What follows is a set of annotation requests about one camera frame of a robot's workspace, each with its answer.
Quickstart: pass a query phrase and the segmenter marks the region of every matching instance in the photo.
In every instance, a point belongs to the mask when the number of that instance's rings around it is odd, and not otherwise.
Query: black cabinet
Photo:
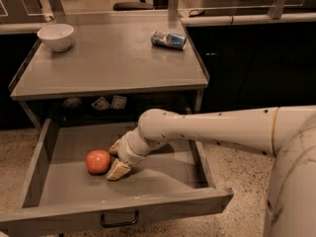
[[[37,39],[36,34],[0,35],[0,128],[32,125],[20,104],[11,100],[8,86]]]
[[[210,75],[201,111],[314,105],[315,23],[193,27]]]

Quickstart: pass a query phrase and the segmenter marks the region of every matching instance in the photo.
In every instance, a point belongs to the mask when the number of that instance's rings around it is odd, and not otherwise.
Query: black chair
[[[153,4],[146,3],[145,0],[140,2],[121,2],[116,3],[113,7],[115,11],[134,11],[134,10],[154,10],[167,9],[168,0],[153,0]]]

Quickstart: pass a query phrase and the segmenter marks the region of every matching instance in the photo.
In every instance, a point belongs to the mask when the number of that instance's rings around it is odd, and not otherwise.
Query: white tag
[[[97,101],[93,102],[91,106],[97,111],[105,111],[111,107],[109,102],[104,97],[101,97]]]
[[[113,96],[112,109],[123,110],[125,108],[127,98],[121,96]]]

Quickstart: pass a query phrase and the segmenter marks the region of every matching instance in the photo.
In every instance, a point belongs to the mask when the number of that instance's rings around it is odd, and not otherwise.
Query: floor
[[[62,0],[67,12],[111,10],[118,0]],[[194,7],[198,0],[180,0]],[[34,128],[0,130],[0,213],[15,209],[39,132]],[[259,237],[263,234],[266,198],[274,159],[205,143],[211,175],[218,188],[232,188],[234,198],[223,213],[64,236],[207,236]]]

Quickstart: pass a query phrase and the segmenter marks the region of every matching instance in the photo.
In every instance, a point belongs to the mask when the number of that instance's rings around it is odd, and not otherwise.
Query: bowl
[[[38,37],[46,46],[56,52],[68,50],[72,43],[74,29],[67,24],[54,24],[38,31]]]

